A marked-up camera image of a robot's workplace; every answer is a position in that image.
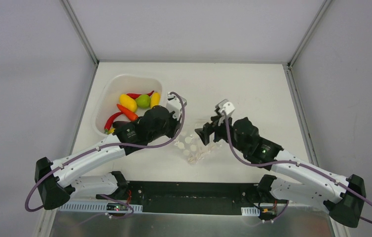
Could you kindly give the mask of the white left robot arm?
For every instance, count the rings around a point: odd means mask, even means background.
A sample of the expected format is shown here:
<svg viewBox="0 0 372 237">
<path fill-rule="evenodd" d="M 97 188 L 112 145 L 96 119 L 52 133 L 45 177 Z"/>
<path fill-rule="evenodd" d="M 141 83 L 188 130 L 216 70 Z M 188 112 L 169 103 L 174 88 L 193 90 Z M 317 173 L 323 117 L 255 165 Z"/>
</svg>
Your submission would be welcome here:
<svg viewBox="0 0 372 237">
<path fill-rule="evenodd" d="M 35 167 L 35 185 L 25 201 L 38 191 L 40 208 L 52 210 L 77 196 L 111 195 L 123 199 L 127 195 L 124 177 L 119 171 L 105 175 L 86 176 L 86 173 L 114 159 L 128 156 L 141 149 L 168 145 L 180 133 L 184 124 L 183 107 L 170 109 L 155 106 L 134 121 L 119 121 L 113 133 L 90 148 L 64 158 L 40 158 Z"/>
</svg>

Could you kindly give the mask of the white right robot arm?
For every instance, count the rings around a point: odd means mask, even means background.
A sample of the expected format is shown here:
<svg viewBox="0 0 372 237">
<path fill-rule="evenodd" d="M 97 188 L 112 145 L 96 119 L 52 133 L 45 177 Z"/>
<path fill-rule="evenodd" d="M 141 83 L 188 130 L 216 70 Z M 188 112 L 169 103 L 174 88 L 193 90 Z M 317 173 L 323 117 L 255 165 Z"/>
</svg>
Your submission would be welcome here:
<svg viewBox="0 0 372 237">
<path fill-rule="evenodd" d="M 224 121 L 214 116 L 211 122 L 195 129 L 195 133 L 204 145 L 224 140 L 241 152 L 245 163 L 295 180 L 290 182 L 265 174 L 256 187 L 259 200 L 295 201 L 324 211 L 344 226 L 358 227 L 365 203 L 362 199 L 366 196 L 361 177 L 331 174 L 298 159 L 282 146 L 261 137 L 248 118 Z"/>
</svg>

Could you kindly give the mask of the clear polka dot zip bag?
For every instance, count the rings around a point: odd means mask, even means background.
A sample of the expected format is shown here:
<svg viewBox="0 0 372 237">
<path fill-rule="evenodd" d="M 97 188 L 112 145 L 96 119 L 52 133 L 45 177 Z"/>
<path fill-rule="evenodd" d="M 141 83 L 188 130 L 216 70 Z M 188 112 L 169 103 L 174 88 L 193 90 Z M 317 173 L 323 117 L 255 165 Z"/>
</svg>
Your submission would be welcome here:
<svg viewBox="0 0 372 237">
<path fill-rule="evenodd" d="M 204 145 L 195 129 L 202 128 L 209 119 L 196 118 L 185 121 L 180 134 L 172 143 L 180 156 L 189 164 L 196 164 L 202 159 L 213 157 L 221 147 L 222 143 L 213 142 L 214 136 L 210 136 L 210 143 Z"/>
</svg>

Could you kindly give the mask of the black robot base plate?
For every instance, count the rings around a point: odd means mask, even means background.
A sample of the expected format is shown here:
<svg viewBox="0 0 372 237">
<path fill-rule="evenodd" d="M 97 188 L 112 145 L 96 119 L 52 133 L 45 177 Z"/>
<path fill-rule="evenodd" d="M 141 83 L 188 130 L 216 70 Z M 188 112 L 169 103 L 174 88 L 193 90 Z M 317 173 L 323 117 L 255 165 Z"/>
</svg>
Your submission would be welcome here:
<svg viewBox="0 0 372 237">
<path fill-rule="evenodd" d="M 170 214 L 240 215 L 243 207 L 285 204 L 261 196 L 253 183 L 129 181 L 110 197 L 141 205 L 143 212 Z"/>
</svg>

